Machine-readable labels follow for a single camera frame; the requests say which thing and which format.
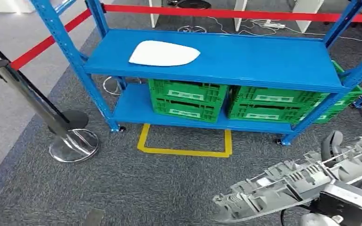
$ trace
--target black chair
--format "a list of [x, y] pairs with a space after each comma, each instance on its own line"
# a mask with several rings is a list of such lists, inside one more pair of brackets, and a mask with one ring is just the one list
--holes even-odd
[[[203, 0], [184, 0], [177, 4], [178, 8], [197, 8], [197, 9], [208, 9], [212, 5], [207, 1]], [[195, 17], [192, 17], [191, 25], [182, 26], [178, 28], [179, 32], [203, 32], [206, 33], [207, 30], [204, 27], [195, 25]]]

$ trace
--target blue shelf board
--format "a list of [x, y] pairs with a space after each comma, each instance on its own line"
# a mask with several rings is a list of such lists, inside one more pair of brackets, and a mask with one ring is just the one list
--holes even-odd
[[[129, 63], [134, 49], [145, 40], [189, 46], [201, 54], [191, 63], [180, 66]], [[347, 89], [341, 84], [324, 43], [307, 38], [110, 30], [91, 54], [84, 70], [92, 74], [318, 92]]]
[[207, 123], [153, 112], [147, 84], [128, 84], [119, 97], [113, 117], [116, 122], [149, 123], [153, 125], [196, 127], [205, 129], [231, 129], [264, 133], [292, 133], [287, 123], [230, 120], [223, 108], [217, 123]]

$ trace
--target yellow floor marking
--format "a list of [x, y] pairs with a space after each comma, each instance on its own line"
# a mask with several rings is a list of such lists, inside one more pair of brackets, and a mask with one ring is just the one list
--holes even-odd
[[166, 149], [166, 148], [153, 148], [145, 147], [145, 142], [148, 137], [150, 124], [144, 124], [140, 140], [138, 141], [137, 148], [145, 153], [152, 154], [176, 154], [176, 155], [191, 155], [191, 156], [202, 156], [202, 157], [217, 157], [217, 158], [228, 158], [232, 155], [232, 137], [231, 130], [224, 130], [224, 152], [210, 152], [210, 151], [193, 151], [193, 150], [177, 150], [177, 149]]

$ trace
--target gray carpet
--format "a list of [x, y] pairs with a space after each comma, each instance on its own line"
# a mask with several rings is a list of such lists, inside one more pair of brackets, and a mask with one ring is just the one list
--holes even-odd
[[[213, 5], [232, 6], [231, 1]], [[149, 29], [147, 15], [112, 13], [107, 18], [110, 27]], [[175, 30], [187, 22], [187, 18], [161, 16], [158, 29]], [[231, 31], [233, 22], [223, 22], [225, 29]], [[219, 32], [209, 18], [197, 23]], [[327, 29], [321, 23], [313, 23], [310, 32]], [[362, 37], [359, 28], [349, 29], [344, 35]], [[82, 51], [89, 54], [98, 41], [97, 32], [93, 32]], [[362, 42], [338, 40], [331, 55], [343, 67], [351, 68], [362, 60]], [[101, 84], [104, 76], [96, 76], [95, 80]], [[104, 95], [115, 104], [114, 97]], [[47, 152], [53, 135], [34, 117], [0, 165], [0, 225], [80, 225], [93, 209], [105, 212], [102, 225], [222, 225], [211, 220], [216, 212], [211, 202], [214, 195], [229, 192], [230, 185], [259, 174], [266, 167], [318, 149], [319, 140], [333, 129], [342, 131], [346, 139], [362, 136], [362, 110], [347, 108], [328, 124], [310, 127], [292, 146], [273, 143], [279, 135], [232, 132], [233, 155], [226, 159], [146, 154], [136, 148], [142, 125], [122, 123], [126, 132], [110, 133], [71, 69], [49, 97], [60, 109], [82, 110], [90, 116], [87, 128], [99, 135], [100, 152], [79, 164], [54, 161]], [[147, 146], [221, 151], [223, 132], [152, 126]], [[287, 224], [297, 225], [301, 213], [295, 217], [287, 214]], [[280, 225], [279, 215], [237, 225]]]

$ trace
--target stanchion pole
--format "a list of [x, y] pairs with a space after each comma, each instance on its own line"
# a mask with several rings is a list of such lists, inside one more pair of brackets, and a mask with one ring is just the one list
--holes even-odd
[[99, 148], [99, 138], [87, 129], [70, 129], [27, 85], [24, 79], [14, 70], [8, 60], [0, 60], [0, 77], [17, 93], [21, 94], [35, 112], [47, 123], [56, 134], [49, 146], [53, 158], [60, 162], [78, 162], [92, 157]]
[[[2, 60], [10, 60], [0, 51], [0, 58]], [[56, 113], [56, 117], [66, 123], [68, 129], [82, 129], [88, 124], [88, 115], [84, 112], [76, 110], [59, 111], [49, 99], [42, 94], [42, 92], [20, 71], [18, 75], [25, 81], [25, 83]]]

